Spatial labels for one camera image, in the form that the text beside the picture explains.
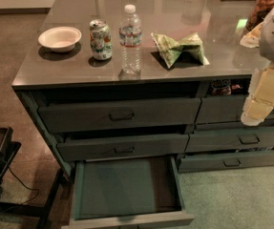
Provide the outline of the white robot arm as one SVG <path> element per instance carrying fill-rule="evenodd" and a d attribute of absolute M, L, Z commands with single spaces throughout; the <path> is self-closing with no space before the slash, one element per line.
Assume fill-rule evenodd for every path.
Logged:
<path fill-rule="evenodd" d="M 274 8 L 262 22 L 259 51 L 270 63 L 252 74 L 249 96 L 244 102 L 241 115 L 241 122 L 246 126 L 257 126 L 264 122 L 274 109 Z"/>

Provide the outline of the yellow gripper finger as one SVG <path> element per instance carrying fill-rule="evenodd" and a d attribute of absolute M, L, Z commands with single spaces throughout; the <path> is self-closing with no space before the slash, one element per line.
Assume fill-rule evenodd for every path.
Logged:
<path fill-rule="evenodd" d="M 258 126 L 274 109 L 274 62 L 253 72 L 248 92 L 241 122 L 246 126 Z"/>

